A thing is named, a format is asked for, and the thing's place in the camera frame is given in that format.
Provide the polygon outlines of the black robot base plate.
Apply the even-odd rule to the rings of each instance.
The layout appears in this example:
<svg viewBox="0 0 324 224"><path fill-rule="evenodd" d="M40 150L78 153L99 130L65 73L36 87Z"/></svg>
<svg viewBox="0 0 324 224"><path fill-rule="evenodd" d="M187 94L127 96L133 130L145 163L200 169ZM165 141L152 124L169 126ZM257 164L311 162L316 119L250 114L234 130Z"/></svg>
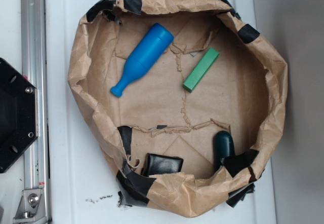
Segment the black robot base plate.
<svg viewBox="0 0 324 224"><path fill-rule="evenodd" d="M1 59L1 173L36 139L36 87Z"/></svg>

